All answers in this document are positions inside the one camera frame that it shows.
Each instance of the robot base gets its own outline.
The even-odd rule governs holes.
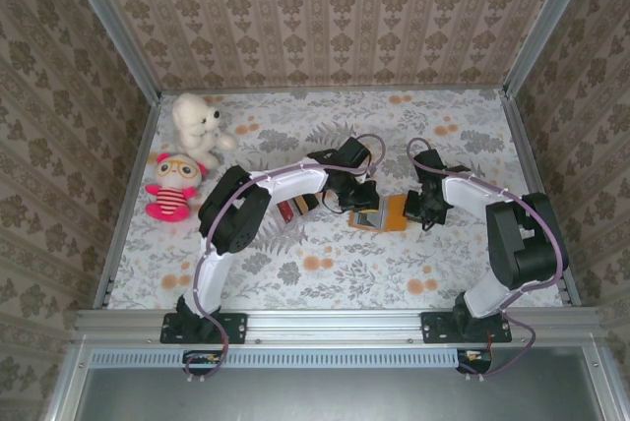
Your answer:
[[[425,344],[511,342],[510,324],[500,314],[474,318],[464,301],[464,293],[455,299],[453,311],[420,313]]]
[[[159,342],[162,344],[221,344],[221,335],[214,325],[192,311],[180,297],[176,313],[164,315]],[[220,313],[213,317],[227,332],[230,344],[244,344],[247,335],[246,313]]]

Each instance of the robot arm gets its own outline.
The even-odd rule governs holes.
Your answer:
[[[444,166],[437,150],[425,150],[414,160],[433,169],[452,170]],[[408,219],[421,222],[428,230],[436,223],[444,224],[447,211],[457,207],[487,225],[490,271],[456,300],[454,313],[459,313],[462,328],[472,320],[498,314],[520,296],[524,287],[554,276],[557,262],[550,242],[538,223],[516,203],[466,178],[445,177],[418,167],[416,173],[422,193],[409,192],[405,209]],[[566,269],[567,252],[548,197],[532,193],[522,200],[551,229]]]
[[[362,143],[350,138],[338,150],[314,152],[281,169],[248,173],[238,165],[229,168],[199,210],[202,252],[206,252],[209,230],[220,210],[230,203],[212,236],[211,252],[200,269],[196,291],[201,306],[209,313],[220,307],[221,290],[234,256],[254,240],[269,206],[300,195],[332,190],[339,198],[342,211],[378,210],[380,199],[376,182],[365,180],[366,174],[356,176],[321,167],[357,168],[369,155]],[[232,204],[236,190],[252,180],[257,183],[243,193],[238,200],[239,206]],[[184,300],[194,313],[199,314],[191,305],[192,291],[195,289],[191,288]]]

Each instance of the floral mat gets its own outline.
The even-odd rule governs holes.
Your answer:
[[[200,253],[199,220],[153,220],[144,191],[162,151],[175,151],[170,118],[174,96],[161,100],[152,152],[142,181],[108,308],[173,308],[191,284]],[[277,168],[308,152],[337,147],[348,136],[376,133],[387,155],[374,178],[381,196],[419,189],[407,142],[423,136],[447,165],[519,194],[527,188],[495,90],[247,93],[207,96],[222,111],[223,129],[240,142],[218,153],[191,202],[194,211],[228,167]],[[374,154],[378,145],[370,143]],[[422,232],[374,233],[350,228],[347,214],[322,209],[307,222],[278,233],[271,221],[239,254],[223,289],[229,309],[448,308],[489,269],[485,224],[450,210],[446,225]],[[517,306],[561,306],[557,288],[526,295]]]

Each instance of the teddy bear head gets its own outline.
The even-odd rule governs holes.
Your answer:
[[[184,189],[197,187],[202,176],[208,173],[206,167],[188,155],[161,153],[157,156],[156,181],[162,188]]]
[[[219,127],[221,114],[203,98],[183,93],[173,103],[173,122],[181,134],[203,136]]]

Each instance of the pink doll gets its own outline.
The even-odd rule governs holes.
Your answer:
[[[187,155],[161,153],[157,156],[156,181],[146,190],[157,196],[147,205],[147,214],[160,221],[177,222],[190,215],[188,200],[195,196],[201,178],[208,170]]]

